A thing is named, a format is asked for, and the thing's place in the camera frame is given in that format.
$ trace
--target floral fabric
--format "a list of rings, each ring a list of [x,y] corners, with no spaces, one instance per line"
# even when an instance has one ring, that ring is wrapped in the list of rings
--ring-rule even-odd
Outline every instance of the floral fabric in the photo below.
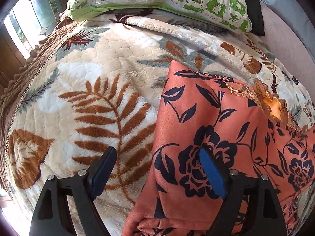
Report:
[[[288,235],[297,227],[299,195],[314,181],[315,129],[307,133],[266,115],[252,99],[232,95],[243,82],[197,73],[172,61],[159,106],[148,180],[123,235],[203,235],[222,200],[199,162],[207,146],[227,168],[267,174],[277,192]],[[233,234],[240,232],[244,198]]]

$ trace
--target wrinkled fabric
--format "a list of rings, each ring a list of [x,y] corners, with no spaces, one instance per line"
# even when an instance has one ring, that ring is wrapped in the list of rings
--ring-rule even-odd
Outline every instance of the wrinkled fabric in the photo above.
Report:
[[[123,235],[203,235],[222,200],[199,162],[208,147],[228,169],[269,176],[287,233],[297,226],[298,196],[314,180],[315,128],[306,134],[266,116],[250,98],[231,95],[236,79],[194,72],[172,61],[162,92],[148,180],[127,218]],[[240,232],[244,199],[233,234]]]

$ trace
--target quilted blanket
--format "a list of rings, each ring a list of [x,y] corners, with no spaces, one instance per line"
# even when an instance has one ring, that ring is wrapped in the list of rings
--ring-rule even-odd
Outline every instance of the quilted blanket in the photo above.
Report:
[[[111,235],[121,234],[152,163],[157,108],[172,60],[225,81],[259,81],[272,116],[304,131],[314,125],[308,92],[256,36],[159,10],[103,14],[64,36],[14,107],[2,170],[29,219],[49,174],[73,176],[114,146],[117,163],[94,203]],[[169,100],[176,95],[169,93]],[[179,121],[193,110],[177,114]]]

